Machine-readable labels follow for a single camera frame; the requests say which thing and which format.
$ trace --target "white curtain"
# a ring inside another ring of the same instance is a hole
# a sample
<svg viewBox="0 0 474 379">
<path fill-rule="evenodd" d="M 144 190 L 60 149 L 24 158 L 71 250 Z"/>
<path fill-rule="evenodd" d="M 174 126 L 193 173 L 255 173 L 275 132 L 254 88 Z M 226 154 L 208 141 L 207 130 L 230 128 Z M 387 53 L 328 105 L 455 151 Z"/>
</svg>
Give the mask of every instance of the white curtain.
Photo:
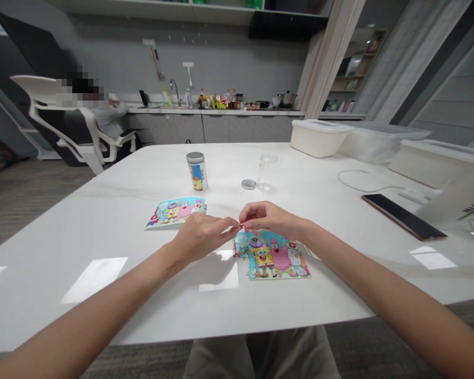
<svg viewBox="0 0 474 379">
<path fill-rule="evenodd" d="M 295 109 L 317 119 L 332 88 L 365 0 L 335 0 L 324 33 L 311 40 Z"/>
</svg>

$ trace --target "office chair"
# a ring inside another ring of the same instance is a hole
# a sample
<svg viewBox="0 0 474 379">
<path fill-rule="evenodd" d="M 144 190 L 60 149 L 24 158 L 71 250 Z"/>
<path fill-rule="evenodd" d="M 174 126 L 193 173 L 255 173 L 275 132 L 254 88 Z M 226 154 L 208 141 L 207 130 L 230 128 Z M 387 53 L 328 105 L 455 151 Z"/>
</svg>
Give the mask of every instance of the office chair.
<svg viewBox="0 0 474 379">
<path fill-rule="evenodd" d="M 60 138 L 56 144 L 67 147 L 77 160 L 86 163 L 95 175 L 104 171 L 104 165 L 116 161 L 117 151 L 124 143 L 130 141 L 130 153 L 135 152 L 135 132 L 123 133 L 124 135 L 114 140 L 99 130 L 95 115 L 90 109 L 79 106 L 57 107 L 56 79 L 30 75 L 15 75 L 11 76 L 11 79 L 29 95 L 30 117 L 54 132 Z M 83 138 L 77 138 L 82 139 L 77 143 L 71 138 L 71 128 L 67 128 L 66 124 L 81 116 L 87 130 Z"/>
</svg>

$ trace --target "spongebob puzzle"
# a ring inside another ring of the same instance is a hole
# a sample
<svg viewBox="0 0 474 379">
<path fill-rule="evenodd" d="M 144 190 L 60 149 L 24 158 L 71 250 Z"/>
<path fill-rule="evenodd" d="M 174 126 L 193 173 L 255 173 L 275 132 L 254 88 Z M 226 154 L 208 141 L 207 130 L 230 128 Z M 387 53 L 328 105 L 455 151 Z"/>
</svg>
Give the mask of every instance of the spongebob puzzle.
<svg viewBox="0 0 474 379">
<path fill-rule="evenodd" d="M 248 260 L 250 280 L 311 277 L 298 242 L 268 230 L 237 234 L 233 254 Z"/>
<path fill-rule="evenodd" d="M 156 207 L 146 229 L 166 224 L 184 223 L 195 212 L 207 213 L 207 204 L 201 197 L 187 196 L 164 200 Z"/>
</svg>

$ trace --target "smartphone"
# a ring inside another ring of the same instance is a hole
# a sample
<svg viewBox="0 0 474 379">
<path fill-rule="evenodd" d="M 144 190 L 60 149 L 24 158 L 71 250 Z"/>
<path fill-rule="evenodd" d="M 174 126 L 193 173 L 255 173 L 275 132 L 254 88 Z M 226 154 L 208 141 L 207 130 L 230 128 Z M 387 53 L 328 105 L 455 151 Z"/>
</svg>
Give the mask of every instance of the smartphone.
<svg viewBox="0 0 474 379">
<path fill-rule="evenodd" d="M 363 195 L 362 199 L 420 241 L 433 241 L 447 237 L 446 234 L 383 195 Z"/>
</svg>

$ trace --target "phone screen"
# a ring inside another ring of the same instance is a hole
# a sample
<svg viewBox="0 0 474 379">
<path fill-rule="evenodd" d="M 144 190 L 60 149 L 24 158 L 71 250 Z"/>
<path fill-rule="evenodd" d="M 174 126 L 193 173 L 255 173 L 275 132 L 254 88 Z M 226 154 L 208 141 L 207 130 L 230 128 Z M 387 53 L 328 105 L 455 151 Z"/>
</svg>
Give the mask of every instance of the phone screen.
<svg viewBox="0 0 474 379">
<path fill-rule="evenodd" d="M 413 215 L 412 213 L 405 210 L 400 205 L 394 203 L 383 195 L 365 195 L 362 197 L 366 198 L 368 201 L 375 204 L 378 208 L 381 208 L 386 213 L 393 216 L 398 222 L 400 222 L 425 240 L 447 237 L 446 234 L 435 229 L 433 226 L 427 224 L 422 219 L 416 217 L 415 215 Z"/>
</svg>

